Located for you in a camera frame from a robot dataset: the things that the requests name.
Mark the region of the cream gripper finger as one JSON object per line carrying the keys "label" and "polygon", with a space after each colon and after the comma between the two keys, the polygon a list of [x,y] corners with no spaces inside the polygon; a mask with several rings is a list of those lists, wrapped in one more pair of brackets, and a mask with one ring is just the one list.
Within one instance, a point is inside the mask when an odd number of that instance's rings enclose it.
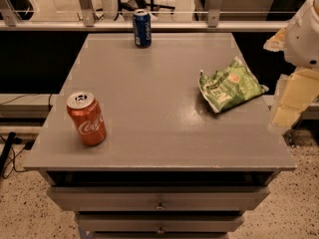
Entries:
{"label": "cream gripper finger", "polygon": [[317,69],[297,67],[290,76],[281,75],[277,81],[274,103],[270,109],[268,130],[276,134],[285,134],[318,96]]}
{"label": "cream gripper finger", "polygon": [[287,28],[281,28],[275,35],[264,43],[263,49],[270,52],[284,51],[286,30]]}

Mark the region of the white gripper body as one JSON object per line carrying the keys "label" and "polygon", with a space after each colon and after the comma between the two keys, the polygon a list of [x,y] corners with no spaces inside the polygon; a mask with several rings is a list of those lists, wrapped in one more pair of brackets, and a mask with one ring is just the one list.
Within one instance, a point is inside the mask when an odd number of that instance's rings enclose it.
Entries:
{"label": "white gripper body", "polygon": [[296,67],[319,69],[319,0],[306,0],[290,19],[284,58]]}

